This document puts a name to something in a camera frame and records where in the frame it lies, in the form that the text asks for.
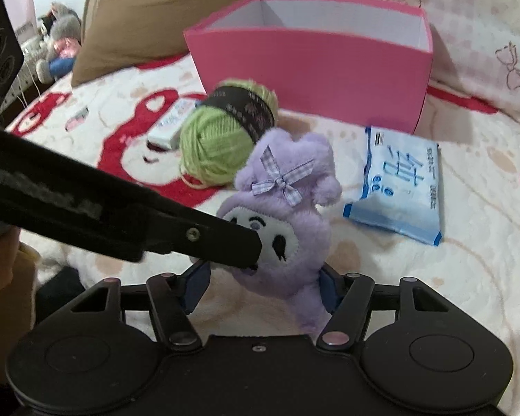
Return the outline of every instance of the white cable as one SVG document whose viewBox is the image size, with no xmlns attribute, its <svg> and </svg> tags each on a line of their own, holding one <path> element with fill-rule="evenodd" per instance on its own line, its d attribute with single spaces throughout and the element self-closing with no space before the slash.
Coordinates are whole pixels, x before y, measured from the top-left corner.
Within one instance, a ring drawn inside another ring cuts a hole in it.
<svg viewBox="0 0 520 416">
<path fill-rule="evenodd" d="M 29 75 L 31 75 L 31 79 L 33 80 L 33 84 L 36 87 L 36 91 L 39 93 L 39 99 L 40 99 L 42 97 L 42 95 L 40 95 L 39 86 L 36 85 L 35 77 L 33 76 L 33 72 L 31 71 L 31 67 L 29 67 L 29 64 L 27 64 L 27 63 L 25 63 L 25 65 L 27 66 L 27 70 L 29 71 Z"/>
<path fill-rule="evenodd" d="M 19 75 L 17 76 L 17 79 L 18 79 L 18 84 L 19 84 L 19 91 L 21 92 L 21 95 L 23 95 L 23 102 L 25 103 L 25 107 L 28 107 L 29 105 L 27 104 L 27 100 L 25 98 L 25 93 L 23 92 L 23 87 L 21 85 L 21 79 L 19 79 Z"/>
<path fill-rule="evenodd" d="M 17 96 L 17 99 L 21 102 L 21 104 L 23 105 L 23 108 L 27 109 L 27 107 L 25 106 L 25 103 L 23 103 L 23 100 L 21 99 L 21 97 L 19 95 Z"/>
</svg>

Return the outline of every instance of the bed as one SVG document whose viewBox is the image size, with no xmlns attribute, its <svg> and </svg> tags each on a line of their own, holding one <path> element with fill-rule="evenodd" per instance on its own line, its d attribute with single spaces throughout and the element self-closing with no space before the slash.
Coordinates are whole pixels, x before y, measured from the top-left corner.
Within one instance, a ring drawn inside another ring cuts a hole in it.
<svg viewBox="0 0 520 416">
<path fill-rule="evenodd" d="M 179 153 L 159 153 L 146 142 L 148 128 L 175 95 L 197 93 L 203 88 L 190 55 L 120 70 L 75 89 L 67 76 L 8 130 L 213 214 L 232 191 L 186 187 L 179 178 Z M 78 118 L 84 108 L 88 115 Z M 440 146 L 444 238 L 439 247 L 342 217 L 343 203 L 358 198 L 362 186 L 363 127 L 285 109 L 279 124 L 295 136 L 321 133 L 333 145 L 344 195 L 323 212 L 333 229 L 327 262 L 341 273 L 361 272 L 377 283 L 416 276 L 488 327 L 509 347 L 515 364 L 500 408 L 520 415 L 520 120 L 443 83 L 430 83 L 416 134 Z M 131 285 L 161 272 L 181 273 L 191 264 L 176 253 L 147 254 L 131 264 L 28 232 L 21 238 L 43 257 L 41 281 L 67 264 L 79 271 L 86 287 L 109 276 Z M 191 319 L 204 337 L 297 333 L 281 302 L 247 292 L 222 270 L 213 271 Z M 146 314 L 131 314 L 128 321 L 154 335 Z M 391 321 L 391 315 L 376 313 L 369 332 Z"/>
</svg>

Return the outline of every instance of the bow pattern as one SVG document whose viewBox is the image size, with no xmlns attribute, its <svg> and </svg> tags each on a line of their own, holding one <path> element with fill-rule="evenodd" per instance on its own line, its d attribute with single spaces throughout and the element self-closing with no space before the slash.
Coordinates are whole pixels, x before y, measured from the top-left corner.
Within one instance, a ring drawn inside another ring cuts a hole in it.
<svg viewBox="0 0 520 416">
<path fill-rule="evenodd" d="M 518 53 L 516 45 L 509 42 L 507 46 L 495 51 L 495 57 L 507 68 L 506 87 L 511 91 L 518 89 L 520 87 L 520 68 L 517 67 Z"/>
<path fill-rule="evenodd" d="M 312 170 L 314 170 L 314 159 L 292 168 L 288 172 L 283 173 L 283 175 L 269 146 L 262 153 L 260 161 L 271 180 L 254 183 L 252 185 L 252 193 L 259 195 L 278 187 L 283 191 L 287 202 L 291 206 L 297 206 L 302 201 L 302 195 L 291 185 L 312 173 Z"/>
</svg>

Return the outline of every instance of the purple ribbon bow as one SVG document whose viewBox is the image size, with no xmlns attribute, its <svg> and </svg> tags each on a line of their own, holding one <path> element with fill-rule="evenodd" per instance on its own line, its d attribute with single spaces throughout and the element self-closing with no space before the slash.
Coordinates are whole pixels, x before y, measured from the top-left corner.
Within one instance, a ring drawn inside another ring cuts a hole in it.
<svg viewBox="0 0 520 416">
<path fill-rule="evenodd" d="M 277 165 L 276 159 L 273 157 L 272 150 L 269 146 L 266 147 L 264 153 L 262 153 L 260 161 L 262 161 L 262 165 L 266 172 L 268 172 L 271 180 L 254 183 L 252 185 L 252 193 L 254 195 L 259 195 L 278 187 L 283 191 L 283 195 L 291 206 L 298 205 L 302 201 L 302 195 L 291 185 L 312 173 L 312 170 L 314 169 L 314 159 L 311 159 L 300 166 L 294 167 L 287 173 L 283 173 L 283 175 L 279 170 L 279 166 Z"/>
</svg>

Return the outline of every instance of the small white box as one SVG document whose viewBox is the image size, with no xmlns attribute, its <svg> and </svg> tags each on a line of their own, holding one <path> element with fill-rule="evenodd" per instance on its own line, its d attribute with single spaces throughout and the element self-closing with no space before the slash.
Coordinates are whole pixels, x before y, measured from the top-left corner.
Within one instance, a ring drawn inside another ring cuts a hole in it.
<svg viewBox="0 0 520 416">
<path fill-rule="evenodd" d="M 181 127 L 199 103 L 200 100 L 194 98 L 179 98 L 150 129 L 148 142 L 168 150 L 176 150 L 179 147 Z"/>
</svg>

